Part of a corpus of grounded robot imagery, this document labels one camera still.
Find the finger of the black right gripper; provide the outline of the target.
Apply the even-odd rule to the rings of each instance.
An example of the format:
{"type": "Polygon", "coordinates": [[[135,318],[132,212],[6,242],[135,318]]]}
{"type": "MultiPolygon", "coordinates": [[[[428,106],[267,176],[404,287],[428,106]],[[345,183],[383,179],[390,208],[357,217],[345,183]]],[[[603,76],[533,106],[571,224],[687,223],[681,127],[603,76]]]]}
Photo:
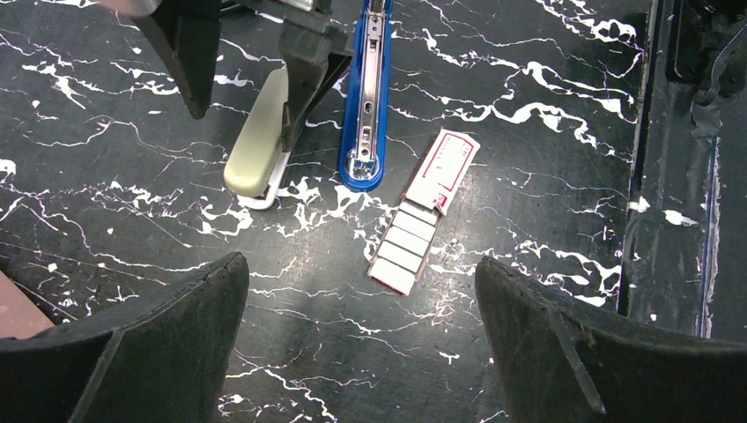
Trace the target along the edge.
{"type": "Polygon", "coordinates": [[[290,152],[311,111],[348,70],[352,50],[349,34],[327,15],[300,11],[284,16],[278,49],[288,78],[281,143],[290,152]]]}
{"type": "Polygon", "coordinates": [[[166,66],[190,114],[204,117],[211,105],[221,2],[165,0],[148,16],[132,21],[166,66]]]}

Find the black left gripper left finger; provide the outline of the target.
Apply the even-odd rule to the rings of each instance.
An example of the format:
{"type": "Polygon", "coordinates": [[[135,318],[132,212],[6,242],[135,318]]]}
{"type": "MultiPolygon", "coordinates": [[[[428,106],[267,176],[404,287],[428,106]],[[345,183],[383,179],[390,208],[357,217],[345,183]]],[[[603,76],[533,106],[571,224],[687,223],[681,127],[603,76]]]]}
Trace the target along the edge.
{"type": "Polygon", "coordinates": [[[3,338],[2,421],[213,421],[248,288],[234,252],[94,315],[3,338]]]}

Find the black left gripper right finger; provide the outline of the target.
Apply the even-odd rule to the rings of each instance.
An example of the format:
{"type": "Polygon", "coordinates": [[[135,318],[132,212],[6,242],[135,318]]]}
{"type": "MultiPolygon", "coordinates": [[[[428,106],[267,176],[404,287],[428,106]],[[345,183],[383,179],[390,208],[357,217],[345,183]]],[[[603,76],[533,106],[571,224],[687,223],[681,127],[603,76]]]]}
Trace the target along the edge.
{"type": "Polygon", "coordinates": [[[746,346],[594,307],[486,256],[475,288],[513,422],[743,422],[746,346]]]}

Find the blue stapler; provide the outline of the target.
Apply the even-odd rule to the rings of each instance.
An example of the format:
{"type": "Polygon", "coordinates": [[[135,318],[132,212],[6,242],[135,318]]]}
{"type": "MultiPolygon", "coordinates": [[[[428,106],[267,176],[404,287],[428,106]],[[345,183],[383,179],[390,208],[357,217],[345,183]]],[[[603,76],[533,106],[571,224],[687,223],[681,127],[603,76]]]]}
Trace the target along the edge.
{"type": "Polygon", "coordinates": [[[354,191],[370,191],[385,169],[392,2],[363,3],[354,35],[338,172],[354,191]]]}

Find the beige small stapler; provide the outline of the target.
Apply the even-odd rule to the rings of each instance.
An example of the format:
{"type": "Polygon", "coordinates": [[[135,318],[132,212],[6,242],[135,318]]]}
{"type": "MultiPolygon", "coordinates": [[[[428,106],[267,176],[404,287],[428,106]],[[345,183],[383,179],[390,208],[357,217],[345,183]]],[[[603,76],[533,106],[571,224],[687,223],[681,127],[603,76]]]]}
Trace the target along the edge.
{"type": "Polygon", "coordinates": [[[281,142],[287,99],[287,70],[274,70],[255,99],[224,168],[226,187],[251,210],[264,211],[273,205],[290,159],[281,142]]]}

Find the red white staple box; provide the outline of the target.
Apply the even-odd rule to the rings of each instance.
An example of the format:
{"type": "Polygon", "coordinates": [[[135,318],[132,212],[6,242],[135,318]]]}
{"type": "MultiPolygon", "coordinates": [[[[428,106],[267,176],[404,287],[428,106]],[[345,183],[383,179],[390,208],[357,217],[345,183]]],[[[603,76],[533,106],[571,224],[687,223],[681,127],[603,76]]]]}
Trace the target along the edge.
{"type": "Polygon", "coordinates": [[[410,293],[479,149],[478,141],[466,133],[440,130],[374,252],[369,278],[401,295],[410,293]]]}

